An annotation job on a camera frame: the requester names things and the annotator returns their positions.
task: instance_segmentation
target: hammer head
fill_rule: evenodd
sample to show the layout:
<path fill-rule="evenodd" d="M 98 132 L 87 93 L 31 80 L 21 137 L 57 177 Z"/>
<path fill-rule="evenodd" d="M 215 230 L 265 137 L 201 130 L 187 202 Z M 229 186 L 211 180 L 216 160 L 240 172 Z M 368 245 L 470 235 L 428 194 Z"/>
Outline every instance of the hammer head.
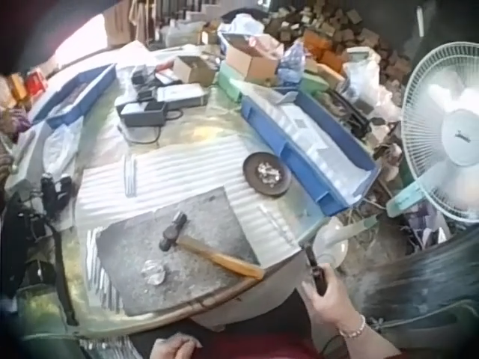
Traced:
<path fill-rule="evenodd" d="M 166 252 L 176 243 L 186 221 L 188 221 L 188 217 L 184 212 L 178 212 L 174 216 L 172 223 L 163 231 L 163 238 L 159 241 L 159 249 Z"/>

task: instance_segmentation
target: corrugated metal sheet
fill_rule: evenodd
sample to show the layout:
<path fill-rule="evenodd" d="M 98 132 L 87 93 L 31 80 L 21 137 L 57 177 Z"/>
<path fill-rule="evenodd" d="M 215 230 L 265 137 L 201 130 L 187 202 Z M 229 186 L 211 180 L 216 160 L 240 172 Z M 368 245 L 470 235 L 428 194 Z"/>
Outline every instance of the corrugated metal sheet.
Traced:
<path fill-rule="evenodd" d="M 197 144 L 171 145 L 137 156 L 134 198 L 125 197 L 122 162 L 86 170 L 76 201 L 82 247 L 87 230 L 224 186 L 260 264 L 267 268 L 291 257 L 298 246 L 282 238 L 258 206 L 266 205 L 283 231 L 292 237 L 290 226 L 274 201 L 256 193 L 242 175 L 242 163 L 251 152 L 251 144 L 246 146 L 245 141 L 232 135 Z"/>

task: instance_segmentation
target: bracelet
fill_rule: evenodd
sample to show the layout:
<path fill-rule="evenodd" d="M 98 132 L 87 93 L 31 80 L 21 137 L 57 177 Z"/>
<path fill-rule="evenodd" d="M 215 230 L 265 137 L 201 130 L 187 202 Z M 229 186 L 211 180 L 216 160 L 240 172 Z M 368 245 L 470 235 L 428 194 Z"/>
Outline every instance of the bracelet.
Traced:
<path fill-rule="evenodd" d="M 339 330 L 339 334 L 346 339 L 357 338 L 362 334 L 365 328 L 366 318 L 361 314 L 361 325 L 359 326 L 359 329 L 357 331 L 354 331 L 352 333 L 344 333 L 342 330 Z"/>

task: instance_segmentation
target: wrist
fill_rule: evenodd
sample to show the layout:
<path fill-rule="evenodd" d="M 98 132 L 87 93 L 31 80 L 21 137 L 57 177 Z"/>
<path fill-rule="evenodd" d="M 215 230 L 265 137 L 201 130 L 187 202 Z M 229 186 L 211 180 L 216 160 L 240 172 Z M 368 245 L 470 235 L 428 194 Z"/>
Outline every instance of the wrist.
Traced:
<path fill-rule="evenodd" d="M 338 324 L 336 324 L 336 328 L 343 333 L 354 333 L 358 329 L 360 329 L 362 325 L 362 315 L 358 312 L 354 311 L 350 315 L 348 315 L 345 319 L 341 320 Z"/>

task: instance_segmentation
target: red cloth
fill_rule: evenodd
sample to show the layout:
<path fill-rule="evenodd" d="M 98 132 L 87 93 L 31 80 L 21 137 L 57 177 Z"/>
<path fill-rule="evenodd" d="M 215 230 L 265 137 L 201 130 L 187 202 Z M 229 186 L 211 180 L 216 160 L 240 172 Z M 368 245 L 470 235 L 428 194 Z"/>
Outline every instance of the red cloth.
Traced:
<path fill-rule="evenodd" d="M 193 359 L 322 359 L 311 342 L 291 335 L 218 334 Z"/>

